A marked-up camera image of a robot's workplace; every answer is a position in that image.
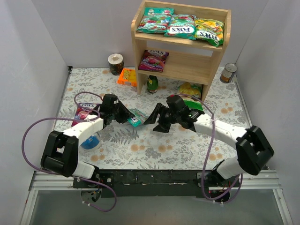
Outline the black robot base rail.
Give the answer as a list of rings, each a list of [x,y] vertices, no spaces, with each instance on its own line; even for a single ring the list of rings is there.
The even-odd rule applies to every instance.
[[[201,170],[109,170],[96,169],[92,180],[112,188],[118,197],[145,196],[195,196],[205,198],[201,190]],[[220,183],[215,183],[211,175],[204,176],[204,191],[209,195],[210,189],[222,189],[232,185],[236,176]],[[77,181],[74,178],[74,188],[82,190],[100,189],[102,198],[114,197],[113,193],[97,184]]]

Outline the teal Fox's candy bag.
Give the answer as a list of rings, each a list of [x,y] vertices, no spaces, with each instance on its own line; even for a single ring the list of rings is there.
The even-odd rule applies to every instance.
[[[172,15],[164,36],[196,40],[195,19],[195,15]]]
[[[136,31],[141,33],[165,33],[173,13],[173,8],[146,7]]]

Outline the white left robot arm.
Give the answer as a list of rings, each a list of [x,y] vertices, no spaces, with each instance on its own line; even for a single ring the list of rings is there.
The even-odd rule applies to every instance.
[[[95,166],[78,159],[80,145],[113,120],[125,123],[129,118],[134,117],[134,114],[114,94],[104,95],[102,103],[90,111],[85,121],[80,121],[62,132],[52,131],[49,134],[41,158],[43,169],[65,177],[90,179]]]

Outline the yellow green Fox's candy bag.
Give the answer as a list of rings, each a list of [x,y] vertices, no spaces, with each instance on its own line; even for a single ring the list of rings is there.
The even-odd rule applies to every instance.
[[[224,23],[218,20],[196,18],[194,38],[207,41],[213,47],[224,42]]]

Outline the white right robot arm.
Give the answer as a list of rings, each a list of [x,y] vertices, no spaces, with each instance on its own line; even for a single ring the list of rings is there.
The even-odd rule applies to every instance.
[[[237,127],[215,120],[204,111],[189,109],[179,95],[167,98],[167,106],[158,103],[145,125],[158,123],[153,131],[167,133],[172,124],[200,134],[210,135],[233,147],[237,155],[218,163],[204,176],[204,183],[221,185],[241,173],[258,175],[274,156],[274,150],[263,131],[257,127]]]

